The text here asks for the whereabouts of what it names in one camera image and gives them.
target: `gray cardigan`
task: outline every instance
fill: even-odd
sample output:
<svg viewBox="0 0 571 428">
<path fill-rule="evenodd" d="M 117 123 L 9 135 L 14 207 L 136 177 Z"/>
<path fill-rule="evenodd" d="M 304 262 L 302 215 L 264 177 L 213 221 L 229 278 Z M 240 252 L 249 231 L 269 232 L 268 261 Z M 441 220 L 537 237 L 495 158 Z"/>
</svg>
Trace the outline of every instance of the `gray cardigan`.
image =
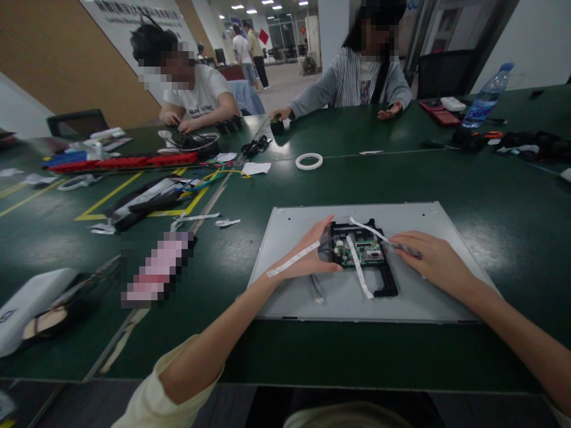
<svg viewBox="0 0 571 428">
<path fill-rule="evenodd" d="M 342 48 L 333 59 L 329 68 L 325 70 L 323 76 L 291 102 L 291 111 L 296 118 L 305 116 L 329 104 L 333 107 L 360 105 L 360 65 L 361 54 L 359 52 Z M 381 63 L 377 62 L 372 70 L 371 82 L 377 80 L 380 69 Z M 375 90 L 374 87 L 375 85 L 371 84 L 369 99 Z M 404 110 L 410 103 L 411 98 L 410 87 L 404 79 L 400 63 L 398 58 L 396 58 L 396 61 L 391 62 L 389 66 L 387 81 L 381 92 L 379 102 L 386 101 L 391 105 L 396 100 L 401 100 Z"/>
</svg>

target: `green table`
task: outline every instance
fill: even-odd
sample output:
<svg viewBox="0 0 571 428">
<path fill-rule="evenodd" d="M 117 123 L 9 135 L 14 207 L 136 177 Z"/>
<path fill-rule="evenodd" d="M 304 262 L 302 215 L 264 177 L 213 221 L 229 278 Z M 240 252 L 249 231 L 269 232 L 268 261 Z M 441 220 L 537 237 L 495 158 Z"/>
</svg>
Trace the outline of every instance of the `green table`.
<svg viewBox="0 0 571 428">
<path fill-rule="evenodd" d="M 501 131 L 544 130 L 571 137 L 571 87 L 506 93 L 494 111 Z M 485 149 L 422 150 L 445 142 L 416 102 L 393 122 L 376 109 L 319 111 L 296 122 L 255 161 L 267 176 L 232 180 L 214 212 L 241 223 L 206 221 L 194 256 L 163 309 L 133 332 L 109 378 L 141 379 L 165 352 L 199 333 L 246 288 L 274 206 L 440 201 L 507 301 L 571 347 L 571 291 L 564 265 L 571 238 L 571 187 Z M 483 130 L 497 130 L 483 127 Z M 383 155 L 359 156 L 363 150 Z M 295 158 L 325 156 L 314 171 Z M 254 321 L 227 361 L 222 380 L 262 385 L 447 391 L 538 392 L 517 357 L 484 325 Z"/>
<path fill-rule="evenodd" d="M 241 146 L 252 139 L 264 119 L 246 118 L 241 132 L 221 137 L 221 147 L 239 152 Z M 156 135 L 160 129 L 163 128 L 127 130 L 134 140 L 118 151 L 123 154 L 146 153 L 164 147 L 164 141 Z M 31 143 L 17 143 L 2 151 L 0 170 L 17 167 L 27 174 L 37 172 L 46 175 L 39 168 L 44 151 Z M 145 172 L 90 215 L 101 214 L 104 208 L 129 191 L 171 172 Z M 191 170 L 188 170 L 184 176 L 190 177 L 190 174 Z M 18 185 L 25 174 L 0 179 L 1 304 L 34 275 L 64 267 L 94 272 L 121 250 L 131 250 L 126 252 L 128 258 L 123 261 L 121 280 L 97 288 L 90 296 L 88 317 L 50 341 L 1 359 L 0 377 L 81 381 L 98 368 L 100 357 L 108 353 L 110 342 L 130 314 L 130 310 L 121 309 L 120 292 L 126 290 L 128 279 L 132 279 L 140 262 L 156 247 L 159 234 L 169 229 L 172 218 L 145 219 L 121 236 L 90 233 L 87 226 L 101 220 L 74 219 L 135 175 L 109 176 L 96 185 L 70 192 L 61 192 L 53 187 L 35 190 Z M 215 189 L 205 193 L 193 212 L 202 211 Z"/>
</svg>

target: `ceiling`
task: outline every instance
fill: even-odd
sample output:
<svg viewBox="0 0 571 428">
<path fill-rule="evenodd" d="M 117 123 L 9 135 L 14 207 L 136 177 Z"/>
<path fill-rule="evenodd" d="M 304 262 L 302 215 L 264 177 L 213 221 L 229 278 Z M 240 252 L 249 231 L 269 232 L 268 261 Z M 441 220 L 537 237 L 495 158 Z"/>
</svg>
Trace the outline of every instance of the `ceiling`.
<svg viewBox="0 0 571 428">
<path fill-rule="evenodd" d="M 272 16 L 278 13 L 302 13 L 306 14 L 309 9 L 317 9 L 317 0 L 307 0 L 309 4 L 307 6 L 300 6 L 300 0 L 274 0 L 273 4 L 264 5 L 262 0 L 211 0 L 213 3 L 218 5 L 218 8 L 222 15 L 228 17 L 229 15 L 237 18 L 248 18 L 252 15 L 247 14 L 246 11 L 250 9 L 255 9 L 258 14 Z M 236 5 L 243 5 L 243 9 L 234 10 L 231 7 Z M 273 6 L 280 5 L 282 9 L 274 10 Z"/>
</svg>

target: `hand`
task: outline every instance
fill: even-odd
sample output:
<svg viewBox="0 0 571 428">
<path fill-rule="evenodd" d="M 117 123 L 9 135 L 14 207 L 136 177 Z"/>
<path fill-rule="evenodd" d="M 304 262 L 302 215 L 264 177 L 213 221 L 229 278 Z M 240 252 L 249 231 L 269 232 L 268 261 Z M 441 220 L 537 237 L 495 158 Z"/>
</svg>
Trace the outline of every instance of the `hand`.
<svg viewBox="0 0 571 428">
<path fill-rule="evenodd" d="M 165 112 L 162 115 L 162 121 L 170 126 L 178 125 L 181 122 L 180 116 L 175 112 Z"/>
<path fill-rule="evenodd" d="M 403 250 L 395 250 L 409 266 L 464 303 L 483 284 L 470 272 L 448 241 L 415 231 L 396 234 L 390 241 L 420 251 L 423 258 L 419 260 Z"/>
<path fill-rule="evenodd" d="M 290 116 L 291 107 L 286 107 L 284 109 L 277 109 L 277 110 L 272 111 L 269 115 L 269 119 L 272 120 L 278 114 L 280 115 L 280 122 L 283 122 L 284 120 L 286 120 Z"/>
<path fill-rule="evenodd" d="M 333 220 L 333 215 L 324 218 L 321 221 L 318 221 L 313 227 L 305 234 L 299 244 L 296 245 L 292 251 L 290 251 L 286 256 L 282 257 L 279 261 L 274 263 L 274 265 L 269 268 L 268 270 L 273 270 L 285 262 L 287 262 L 290 258 L 295 256 L 300 251 L 306 249 L 315 241 L 321 240 L 325 228 L 331 223 Z M 312 273 L 319 273 L 319 272 L 342 272 L 343 268 L 336 263 L 328 263 L 321 260 L 317 254 L 318 248 L 314 249 L 310 253 L 303 256 L 299 259 L 296 263 L 288 267 L 283 272 L 279 273 L 277 276 L 281 281 L 288 278 L 295 278 L 297 276 L 306 276 L 311 275 Z"/>
<path fill-rule="evenodd" d="M 394 102 L 393 108 L 391 108 L 390 110 L 379 111 L 379 119 L 390 120 L 394 118 L 398 114 L 398 112 L 400 112 L 402 109 L 403 109 L 403 103 L 400 100 L 396 100 Z"/>
<path fill-rule="evenodd" d="M 196 125 L 195 119 L 187 119 L 184 122 L 181 122 L 178 126 L 178 130 L 183 134 L 189 134 L 196 131 L 198 128 L 199 127 Z"/>
</svg>

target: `water bottle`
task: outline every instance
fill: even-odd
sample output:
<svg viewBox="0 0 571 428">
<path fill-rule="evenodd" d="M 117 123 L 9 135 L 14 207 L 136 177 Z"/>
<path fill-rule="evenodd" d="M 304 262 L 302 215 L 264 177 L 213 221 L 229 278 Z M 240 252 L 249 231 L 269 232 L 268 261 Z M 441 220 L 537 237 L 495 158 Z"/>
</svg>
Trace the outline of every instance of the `water bottle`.
<svg viewBox="0 0 571 428">
<path fill-rule="evenodd" d="M 465 128 L 478 128 L 484 123 L 495 105 L 498 104 L 500 95 L 504 93 L 507 87 L 507 81 L 510 78 L 510 71 L 513 63 L 508 62 L 501 66 L 499 72 L 492 77 L 488 83 L 484 85 L 468 114 L 462 121 Z"/>
</svg>

